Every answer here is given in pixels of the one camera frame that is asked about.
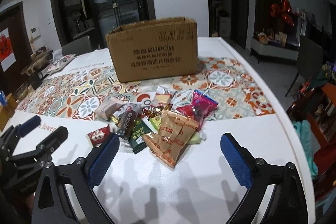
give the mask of table runner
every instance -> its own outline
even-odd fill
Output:
[[[274,110],[251,75],[235,59],[200,57],[196,75],[118,82],[113,66],[84,69],[48,79],[19,103],[18,110],[51,117],[99,120],[94,111],[117,97],[149,106],[158,85],[176,90],[173,109],[190,103],[192,92],[202,90],[218,102],[208,120],[254,117]]]

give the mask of red candy bag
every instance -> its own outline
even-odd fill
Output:
[[[210,112],[213,112],[217,106],[218,103],[216,101],[212,100],[201,91],[194,90],[191,104],[177,107],[176,110],[199,122],[198,129],[200,129],[205,118],[210,114]]]

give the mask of red decoration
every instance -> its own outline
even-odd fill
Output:
[[[294,20],[287,14],[292,10],[289,0],[282,0],[281,7],[274,3],[271,5],[270,14],[272,17],[280,16],[286,23],[294,26]]]

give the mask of white table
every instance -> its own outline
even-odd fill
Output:
[[[96,51],[78,57],[94,65],[92,56],[108,62],[107,50]],[[190,145],[175,170],[155,158],[148,149],[137,155],[121,148],[100,186],[94,188],[101,204],[116,223],[225,223],[243,198],[246,188],[239,185],[220,150],[223,133],[231,132],[239,144],[248,148],[254,157],[262,157],[269,164],[285,165],[291,161],[298,168],[304,187],[309,223],[315,222],[314,190],[308,164],[299,138],[284,109],[265,82],[253,68],[223,39],[199,38],[199,56],[231,57],[239,60],[254,77],[271,102],[276,114],[241,119],[206,122],[206,141]],[[69,64],[67,70],[78,68],[78,63]],[[17,111],[7,126],[16,125],[33,114]],[[56,165],[69,164],[90,152],[85,135],[104,125],[102,122],[78,121],[41,116],[42,125],[66,126],[69,137],[53,154]],[[22,139],[15,154],[35,149],[36,144],[50,132],[37,128]],[[68,192],[79,219],[81,211],[74,191]],[[272,194],[268,187],[256,215],[259,223]]]

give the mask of green snack package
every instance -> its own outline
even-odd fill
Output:
[[[134,130],[128,139],[130,146],[133,148],[133,153],[137,154],[143,150],[147,145],[141,135],[151,133],[152,130],[141,119],[135,122]]]
[[[149,119],[149,122],[154,126],[154,128],[159,131],[161,125],[161,115]]]

